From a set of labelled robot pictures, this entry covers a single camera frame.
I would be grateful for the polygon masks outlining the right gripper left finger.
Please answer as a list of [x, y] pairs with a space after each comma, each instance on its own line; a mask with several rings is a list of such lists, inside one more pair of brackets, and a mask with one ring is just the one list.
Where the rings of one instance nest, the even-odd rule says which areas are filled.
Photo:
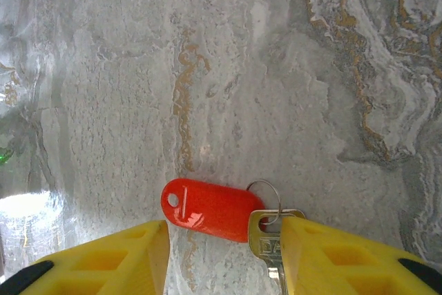
[[47, 255], [1, 284], [2, 294], [162, 294], [166, 221], [145, 222]]

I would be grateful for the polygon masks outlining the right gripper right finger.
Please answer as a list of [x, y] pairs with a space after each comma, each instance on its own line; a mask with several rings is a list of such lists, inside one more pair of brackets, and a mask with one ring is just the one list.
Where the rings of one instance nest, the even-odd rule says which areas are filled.
[[441, 293], [417, 256], [304, 218], [283, 218], [280, 244], [289, 294]]

